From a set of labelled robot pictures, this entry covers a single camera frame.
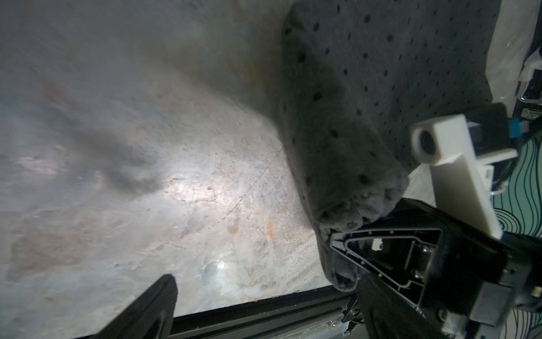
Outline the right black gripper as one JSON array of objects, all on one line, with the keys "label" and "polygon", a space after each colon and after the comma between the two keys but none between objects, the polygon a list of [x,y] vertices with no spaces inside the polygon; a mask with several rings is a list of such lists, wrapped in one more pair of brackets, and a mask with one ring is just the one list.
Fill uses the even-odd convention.
[{"label": "right black gripper", "polygon": [[425,314],[500,326],[510,310],[541,312],[541,238],[497,240],[422,201],[407,199],[413,227],[335,232],[331,248]]}]

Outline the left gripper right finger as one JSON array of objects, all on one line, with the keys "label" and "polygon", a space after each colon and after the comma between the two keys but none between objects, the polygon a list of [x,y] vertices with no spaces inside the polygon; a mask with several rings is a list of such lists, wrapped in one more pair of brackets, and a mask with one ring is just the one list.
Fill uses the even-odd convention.
[{"label": "left gripper right finger", "polygon": [[365,275],[358,283],[357,296],[370,338],[445,337],[380,278]]}]

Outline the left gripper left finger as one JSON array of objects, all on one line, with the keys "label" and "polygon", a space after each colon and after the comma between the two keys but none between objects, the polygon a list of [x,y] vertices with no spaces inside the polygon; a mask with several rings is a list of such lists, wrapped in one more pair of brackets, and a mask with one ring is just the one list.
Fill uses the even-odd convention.
[{"label": "left gripper left finger", "polygon": [[174,276],[163,275],[93,337],[168,338],[177,296]]}]

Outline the grey dotted skirt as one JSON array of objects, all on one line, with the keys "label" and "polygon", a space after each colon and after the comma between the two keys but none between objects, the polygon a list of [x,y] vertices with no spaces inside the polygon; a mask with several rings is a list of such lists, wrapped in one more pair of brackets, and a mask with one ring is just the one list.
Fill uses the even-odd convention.
[{"label": "grey dotted skirt", "polygon": [[361,271],[334,231],[388,215],[418,162],[409,126],[489,105],[486,58],[499,1],[298,1],[282,28],[279,125],[324,274]]}]

